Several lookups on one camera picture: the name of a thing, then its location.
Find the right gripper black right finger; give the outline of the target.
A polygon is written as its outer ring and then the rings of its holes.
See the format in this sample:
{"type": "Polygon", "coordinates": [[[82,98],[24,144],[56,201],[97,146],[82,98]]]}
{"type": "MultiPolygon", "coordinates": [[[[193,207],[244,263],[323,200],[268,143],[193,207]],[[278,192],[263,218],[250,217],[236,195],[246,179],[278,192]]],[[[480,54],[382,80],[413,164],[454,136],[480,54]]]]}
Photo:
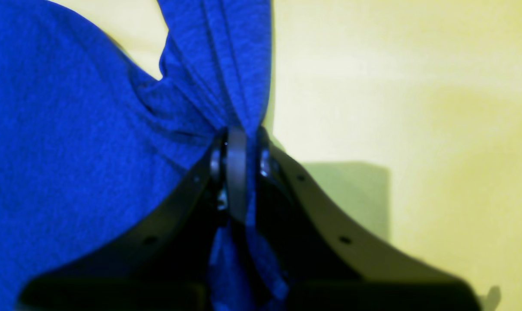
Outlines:
{"type": "Polygon", "coordinates": [[[479,311],[472,289],[397,250],[330,199],[264,128],[255,228],[277,259],[289,311],[479,311]]]}

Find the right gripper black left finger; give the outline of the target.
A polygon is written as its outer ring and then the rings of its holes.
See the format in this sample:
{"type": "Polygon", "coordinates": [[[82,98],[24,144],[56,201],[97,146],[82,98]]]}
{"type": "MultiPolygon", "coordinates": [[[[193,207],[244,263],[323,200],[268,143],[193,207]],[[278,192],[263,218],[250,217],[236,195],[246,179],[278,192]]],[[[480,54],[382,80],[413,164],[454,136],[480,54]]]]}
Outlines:
{"type": "Polygon", "coordinates": [[[215,235],[247,218],[247,135],[218,134],[158,207],[83,258],[33,279],[19,311],[212,311],[215,235]]]}

